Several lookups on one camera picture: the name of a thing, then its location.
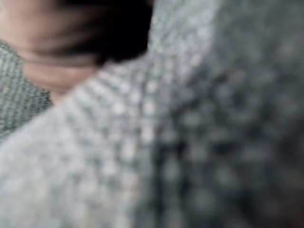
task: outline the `knit sweater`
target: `knit sweater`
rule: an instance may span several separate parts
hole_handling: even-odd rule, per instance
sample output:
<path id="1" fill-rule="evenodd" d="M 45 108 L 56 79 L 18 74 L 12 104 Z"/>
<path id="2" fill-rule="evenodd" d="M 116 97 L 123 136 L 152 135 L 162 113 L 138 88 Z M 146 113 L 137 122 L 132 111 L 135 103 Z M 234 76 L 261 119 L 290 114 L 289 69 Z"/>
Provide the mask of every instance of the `knit sweater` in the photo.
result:
<path id="1" fill-rule="evenodd" d="M 298 0 L 158 0 L 147 55 L 1 146 L 0 227 L 303 227 L 303 21 Z"/>

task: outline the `textured fabric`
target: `textured fabric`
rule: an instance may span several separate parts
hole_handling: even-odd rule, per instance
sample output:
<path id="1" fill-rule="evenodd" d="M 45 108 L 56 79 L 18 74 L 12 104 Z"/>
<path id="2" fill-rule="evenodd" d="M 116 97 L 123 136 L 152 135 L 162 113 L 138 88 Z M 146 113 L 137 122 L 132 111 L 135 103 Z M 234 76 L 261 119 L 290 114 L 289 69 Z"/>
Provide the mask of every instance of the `textured fabric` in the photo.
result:
<path id="1" fill-rule="evenodd" d="M 50 106 L 48 93 L 21 73 L 22 61 L 0 41 L 0 142 Z"/>
<path id="2" fill-rule="evenodd" d="M 159 0 L 149 54 L 0 148 L 0 227 L 303 227 L 302 21 L 298 0 Z"/>

